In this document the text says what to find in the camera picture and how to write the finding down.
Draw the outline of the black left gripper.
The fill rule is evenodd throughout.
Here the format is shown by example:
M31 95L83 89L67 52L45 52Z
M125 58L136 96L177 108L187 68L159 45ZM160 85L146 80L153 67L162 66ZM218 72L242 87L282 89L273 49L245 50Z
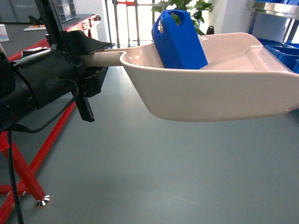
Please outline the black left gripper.
M111 42L101 42L88 37L81 30L64 31L52 0L35 1L42 21L46 26L52 48L62 51L75 66L73 80L79 85L79 94L75 102L82 120L93 122L93 112L86 97L93 97L101 92L108 67L90 67L86 73L79 55L88 55L114 46Z

